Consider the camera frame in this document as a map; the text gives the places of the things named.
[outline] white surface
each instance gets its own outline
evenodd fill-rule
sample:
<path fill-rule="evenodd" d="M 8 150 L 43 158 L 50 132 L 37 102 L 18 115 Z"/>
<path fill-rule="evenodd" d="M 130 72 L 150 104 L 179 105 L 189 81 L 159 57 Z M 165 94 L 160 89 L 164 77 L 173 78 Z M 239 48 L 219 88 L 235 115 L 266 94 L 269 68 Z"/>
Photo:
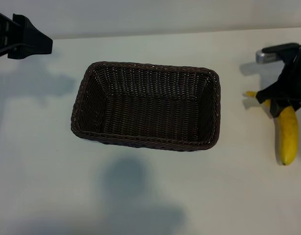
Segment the white surface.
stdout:
<path fill-rule="evenodd" d="M 242 96 L 282 69 L 255 52 L 286 42 L 301 28 L 56 40 L 52 55 L 0 58 L 0 235 L 301 235 L 301 136 L 297 159 L 278 165 L 273 120 Z M 180 153 L 76 137 L 72 106 L 96 61 L 215 70 L 218 144 Z"/>
<path fill-rule="evenodd" d="M 301 26 L 301 0 L 0 0 L 52 37 Z"/>

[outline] rectangular basket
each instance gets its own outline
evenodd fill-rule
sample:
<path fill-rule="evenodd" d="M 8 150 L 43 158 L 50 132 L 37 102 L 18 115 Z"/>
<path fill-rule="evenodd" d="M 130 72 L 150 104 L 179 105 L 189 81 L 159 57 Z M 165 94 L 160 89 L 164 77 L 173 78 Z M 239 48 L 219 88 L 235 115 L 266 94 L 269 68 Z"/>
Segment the rectangular basket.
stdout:
<path fill-rule="evenodd" d="M 205 68 L 94 63 L 81 82 L 71 129 L 105 144 L 209 149 L 220 131 L 219 77 Z"/>

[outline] brown wicker basket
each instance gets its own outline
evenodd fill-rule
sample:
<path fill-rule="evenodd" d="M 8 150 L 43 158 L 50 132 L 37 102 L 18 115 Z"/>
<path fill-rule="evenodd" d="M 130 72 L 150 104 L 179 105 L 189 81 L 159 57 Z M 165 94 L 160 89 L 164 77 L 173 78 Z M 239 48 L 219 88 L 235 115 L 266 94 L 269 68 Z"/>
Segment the brown wicker basket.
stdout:
<path fill-rule="evenodd" d="M 209 149 L 220 131 L 219 77 L 205 68 L 94 63 L 80 85 L 71 129 L 105 144 Z"/>

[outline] wicker basket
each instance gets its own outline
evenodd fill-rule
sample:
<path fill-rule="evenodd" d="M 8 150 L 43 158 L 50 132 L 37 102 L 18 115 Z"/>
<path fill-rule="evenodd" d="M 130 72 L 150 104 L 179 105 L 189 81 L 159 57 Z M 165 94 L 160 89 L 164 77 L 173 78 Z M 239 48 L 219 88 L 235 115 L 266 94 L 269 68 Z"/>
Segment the wicker basket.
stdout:
<path fill-rule="evenodd" d="M 97 62 L 73 107 L 78 137 L 131 147 L 193 151 L 220 131 L 220 84 L 208 69 Z"/>

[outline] white table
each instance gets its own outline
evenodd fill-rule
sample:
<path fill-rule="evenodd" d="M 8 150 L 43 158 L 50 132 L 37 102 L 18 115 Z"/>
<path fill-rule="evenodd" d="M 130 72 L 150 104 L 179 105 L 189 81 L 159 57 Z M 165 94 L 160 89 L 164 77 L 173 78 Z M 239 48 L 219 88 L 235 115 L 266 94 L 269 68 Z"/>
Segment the white table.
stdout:
<path fill-rule="evenodd" d="M 301 235 L 301 110 L 298 156 L 281 166 L 273 120 L 242 96 L 283 66 L 256 65 L 255 52 L 287 42 L 301 43 L 301 28 L 55 40 L 51 55 L 0 58 L 0 235 Z M 217 145 L 180 153 L 76 137 L 72 107 L 96 61 L 215 70 Z"/>

